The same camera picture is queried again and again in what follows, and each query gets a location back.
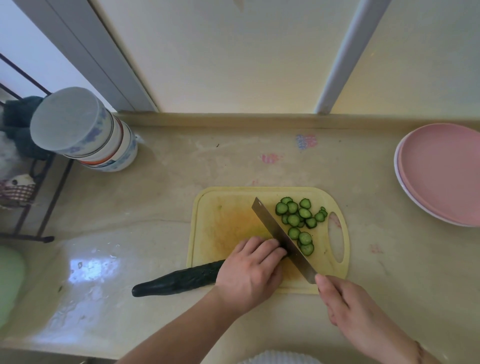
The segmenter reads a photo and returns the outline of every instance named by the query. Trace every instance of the stacked bowl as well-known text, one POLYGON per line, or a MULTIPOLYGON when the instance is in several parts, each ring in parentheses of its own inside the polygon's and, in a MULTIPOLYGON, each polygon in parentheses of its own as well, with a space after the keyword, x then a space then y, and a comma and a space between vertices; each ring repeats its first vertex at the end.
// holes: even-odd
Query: stacked bowl
POLYGON ((422 210, 450 224, 480 227, 480 133, 430 124, 398 144, 394 167, 405 193, 422 210))
POLYGON ((45 98, 33 114, 30 133, 39 147, 102 172, 126 168, 138 150, 128 125, 81 87, 65 88, 45 98))

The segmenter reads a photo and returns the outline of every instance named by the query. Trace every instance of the left hand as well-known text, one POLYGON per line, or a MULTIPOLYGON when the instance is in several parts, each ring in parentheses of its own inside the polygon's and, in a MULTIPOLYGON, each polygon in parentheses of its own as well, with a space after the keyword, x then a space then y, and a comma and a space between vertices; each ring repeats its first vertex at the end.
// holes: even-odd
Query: left hand
POLYGON ((278 263, 286 254, 275 239, 244 240, 223 263, 214 290, 236 314, 243 315, 278 288, 283 279, 278 263))

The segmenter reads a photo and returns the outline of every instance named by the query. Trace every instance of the yellow cutting board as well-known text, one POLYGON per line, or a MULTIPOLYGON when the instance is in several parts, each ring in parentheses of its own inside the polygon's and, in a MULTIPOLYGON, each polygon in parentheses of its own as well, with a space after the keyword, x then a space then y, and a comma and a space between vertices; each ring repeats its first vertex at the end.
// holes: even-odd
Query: yellow cutting board
MULTIPOLYGON (((297 203, 303 198, 310 199, 313 214, 325 206, 329 213, 327 219, 331 212, 338 216, 344 242, 341 262, 337 262, 332 254, 327 219, 314 229, 304 227, 300 230, 312 235, 315 250, 307 259, 313 268, 324 275, 345 278, 350 260, 350 240, 345 219, 335 200, 325 191, 313 187, 210 187, 201 191, 193 204, 187 267, 226 259, 241 240, 251 236, 272 237, 252 210, 255 197, 288 231, 290 226, 284 225, 281 217, 275 214, 276 204, 285 196, 297 203)), ((284 279, 277 292, 318 294, 317 287, 306 281, 290 259, 284 259, 281 265, 284 279)))

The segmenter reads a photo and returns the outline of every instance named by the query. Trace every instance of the marble countertop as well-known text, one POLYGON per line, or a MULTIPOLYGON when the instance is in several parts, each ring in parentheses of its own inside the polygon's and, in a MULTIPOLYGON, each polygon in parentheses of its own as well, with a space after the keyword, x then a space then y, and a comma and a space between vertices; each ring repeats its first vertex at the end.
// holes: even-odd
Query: marble countertop
MULTIPOLYGON (((313 186, 347 221, 348 278, 443 362, 480 357, 480 229, 436 220, 404 194, 393 155, 405 132, 135 131, 144 143, 126 170, 74 165, 47 228, 53 243, 9 242, 28 276, 1 346, 120 358, 205 293, 131 295, 134 284, 185 267, 202 189, 313 186)), ((236 363, 267 349, 325 364, 371 362, 329 323, 318 296, 295 294, 276 294, 239 319, 204 362, 236 363)))

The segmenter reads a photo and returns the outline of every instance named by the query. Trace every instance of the hand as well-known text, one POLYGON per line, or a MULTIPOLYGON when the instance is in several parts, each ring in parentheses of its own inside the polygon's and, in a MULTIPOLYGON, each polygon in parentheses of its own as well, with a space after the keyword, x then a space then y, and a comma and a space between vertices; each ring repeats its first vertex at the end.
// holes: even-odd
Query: hand
POLYGON ((278 263, 286 254, 277 240, 258 236, 244 240, 223 263, 213 289, 241 316, 278 288, 283 279, 278 263))
POLYGON ((317 274, 320 297, 328 307, 330 322, 361 353, 388 364, 416 363, 418 349, 413 341, 370 295, 352 282, 317 274))

